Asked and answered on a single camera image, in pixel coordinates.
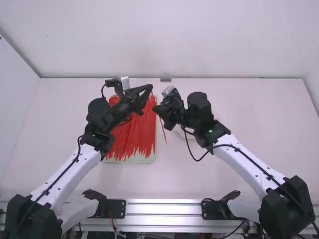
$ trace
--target white backdrop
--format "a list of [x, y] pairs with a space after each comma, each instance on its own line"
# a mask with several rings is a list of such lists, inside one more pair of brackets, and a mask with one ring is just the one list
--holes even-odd
[[45, 77], [302, 76], [319, 110], [317, 0], [0, 0]]
[[[319, 200], [319, 118], [302, 79], [173, 79], [182, 98], [206, 92], [216, 119], [270, 167], [307, 182], [313, 202]], [[28, 195], [45, 182], [76, 149], [86, 125], [87, 106], [100, 96], [102, 79], [46, 79], [40, 82], [5, 177], [0, 184], [10, 198]], [[131, 79], [131, 86], [154, 85], [160, 100], [168, 83]], [[110, 97], [114, 89], [106, 88]], [[110, 198], [221, 198], [240, 190], [257, 198], [248, 184], [222, 160], [208, 155], [195, 162], [184, 136], [158, 122], [157, 156], [150, 164], [101, 163], [75, 190], [93, 189]], [[190, 140], [198, 158], [205, 150]]]
[[39, 82], [40, 78], [0, 36], [0, 182]]

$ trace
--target metal frame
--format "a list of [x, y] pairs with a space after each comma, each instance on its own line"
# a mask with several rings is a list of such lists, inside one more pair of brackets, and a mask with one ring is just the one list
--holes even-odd
[[[114, 219], [119, 230], [125, 232], [152, 233], [230, 233], [241, 221], [238, 220], [203, 220], [201, 200], [193, 199], [127, 199], [126, 216]], [[7, 202], [0, 202], [0, 208], [6, 209]], [[319, 204], [314, 205], [316, 222], [319, 224]], [[4, 218], [0, 217], [0, 230], [4, 229]], [[81, 221], [82, 231], [106, 231], [113, 229], [109, 219], [85, 219]], [[312, 225], [301, 234], [315, 234]]]

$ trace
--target wire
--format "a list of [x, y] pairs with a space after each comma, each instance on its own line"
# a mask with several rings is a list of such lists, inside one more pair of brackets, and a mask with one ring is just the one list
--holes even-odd
[[300, 234], [297, 234], [298, 237], [300, 237], [301, 239], [306, 239], [305, 237], [303, 237], [302, 235]]
[[80, 232], [82, 232], [81, 222], [79, 222], [79, 230], [80, 230]]
[[142, 236], [146, 236], [149, 238], [172, 239], [172, 238], [167, 238], [167, 237], [162, 237], [162, 236], [157, 236], [157, 235], [152, 235], [152, 234], [142, 234]]
[[40, 196], [35, 199], [35, 201], [33, 201], [33, 203], [31, 204], [31, 206], [28, 208], [28, 210], [25, 212], [24, 216], [22, 217], [22, 219], [20, 220], [18, 226], [15, 229], [15, 232], [13, 233], [12, 238], [14, 238], [16, 236], [16, 234], [19, 232], [20, 228], [22, 227], [24, 221], [27, 219], [27, 217], [29, 216], [31, 210], [34, 208], [34, 206], [36, 205], [36, 203], [44, 196], [47, 195], [49, 193], [49, 190], [59, 181], [59, 179], [72, 167], [72, 165], [74, 163], [76, 163], [78, 161], [78, 158], [80, 156], [81, 153], [81, 143], [80, 143], [80, 139], [82, 138], [83, 135], [79, 136], [77, 138], [77, 143], [78, 143], [78, 153], [75, 156], [75, 158], [72, 160], [72, 162], [70, 163], [70, 165], [54, 180], [54, 182], [46, 189], [44, 190]]
[[132, 115], [130, 115], [126, 120], [123, 121], [123, 123], [119, 124], [118, 127], [121, 127], [127, 123], [129, 123], [132, 120]]
[[188, 151], [189, 151], [189, 153], [190, 153], [190, 156], [191, 156], [196, 162], [201, 161], [201, 160], [209, 153], [209, 151], [207, 151], [206, 153], [204, 153], [203, 156], [200, 157], [200, 159], [196, 159], [196, 158], [194, 157], [194, 155], [192, 154], [191, 150], [190, 150], [190, 147], [189, 147], [189, 144], [188, 144], [187, 135], [186, 135], [185, 127], [182, 126], [182, 129], [183, 129], [184, 134], [185, 134], [185, 140], [186, 140], [186, 144], [187, 144], [187, 148], [188, 148]]
[[[287, 191], [287, 189], [280, 184], [276, 179], [274, 179], [274, 177], [272, 175], [270, 175], [265, 169], [263, 169], [258, 163], [256, 163], [252, 158], [250, 158], [246, 153], [244, 153], [243, 151], [241, 151], [239, 148], [233, 146], [232, 144], [219, 144], [219, 145], [215, 145], [214, 147], [212, 147], [212, 150], [215, 148], [219, 148], [219, 147], [231, 147], [234, 148], [235, 151], [240, 152], [243, 156], [245, 156], [250, 162], [252, 162], [258, 169], [260, 169], [265, 175], [267, 175], [267, 177], [269, 178], [269, 180], [272, 180], [274, 183], [276, 183], [278, 185], [279, 188], [281, 188], [283, 190], [283, 192], [286, 194], [287, 198], [289, 198], [290, 200], [292, 200], [299, 208], [300, 210], [303, 212], [303, 214], [305, 214], [308, 218], [311, 219], [311, 216], [304, 211], [304, 209], [302, 208], [301, 204], [297, 201], [297, 199], [291, 195], [291, 193], [289, 193]], [[315, 222], [312, 222], [312, 225], [317, 233], [317, 235], [319, 236], [319, 230], [317, 225], [315, 224]]]
[[201, 201], [214, 201], [214, 199], [211, 199], [211, 198], [204, 198], [203, 200]]
[[138, 239], [141, 235], [142, 235], [142, 233], [140, 233], [135, 239]]
[[215, 238], [215, 239], [224, 239], [224, 238], [227, 238], [227, 237], [233, 235], [238, 229], [240, 229], [240, 227], [245, 223], [245, 221], [246, 221], [246, 220], [243, 220], [243, 221], [241, 222], [241, 224], [239, 224], [239, 226], [236, 227], [236, 229], [233, 230], [230, 234], [227, 234], [227, 235], [225, 235], [225, 236], [223, 236], [223, 237], [221, 237], [221, 238]]
[[109, 212], [109, 216], [110, 216], [111, 227], [112, 227], [113, 231], [115, 231], [116, 227], [114, 225], [113, 213], [110, 210], [108, 210], [108, 212]]
[[106, 87], [105, 84], [104, 84], [104, 85], [102, 86], [102, 88], [101, 88], [101, 95], [102, 95], [102, 97], [104, 97], [104, 93], [103, 93], [104, 87]]
[[188, 134], [190, 134], [190, 135], [193, 135], [194, 136], [194, 134], [192, 133], [192, 132], [189, 132], [188, 130], [186, 130], [183, 126], [180, 126], [181, 127], [181, 129], [184, 131], [184, 132], [186, 132], [186, 133], [188, 133]]

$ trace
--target table surface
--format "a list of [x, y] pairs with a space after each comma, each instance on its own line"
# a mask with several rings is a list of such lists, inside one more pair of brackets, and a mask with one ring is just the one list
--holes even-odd
[[[160, 100], [170, 83], [131, 79], [131, 87], [152, 83]], [[319, 201], [319, 119], [302, 79], [173, 79], [184, 103], [194, 91], [206, 92], [215, 118], [272, 168], [298, 175]], [[29, 194], [49, 178], [76, 148], [86, 125], [88, 103], [100, 97], [102, 79], [43, 79], [35, 95], [5, 176], [2, 199]], [[114, 94], [106, 89], [105, 95]], [[178, 130], [166, 131], [158, 121], [157, 158], [150, 164], [101, 163], [74, 194], [97, 190], [110, 198], [219, 199], [240, 190], [257, 199], [248, 184], [222, 160], [207, 155], [195, 162]], [[190, 140], [198, 158], [205, 150]]]

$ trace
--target black bracket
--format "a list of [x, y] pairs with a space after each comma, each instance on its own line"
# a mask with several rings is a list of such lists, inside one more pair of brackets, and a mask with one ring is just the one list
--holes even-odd
[[210, 198], [201, 201], [201, 216], [204, 220], [233, 220], [237, 219], [228, 208], [227, 202], [240, 195], [240, 191], [234, 190], [221, 200]]
[[83, 192], [84, 197], [99, 201], [98, 209], [92, 218], [123, 219], [126, 213], [126, 201], [124, 199], [107, 199], [102, 193], [92, 189]]
[[124, 199], [107, 199], [100, 202], [93, 218], [123, 219], [126, 214], [126, 201]]

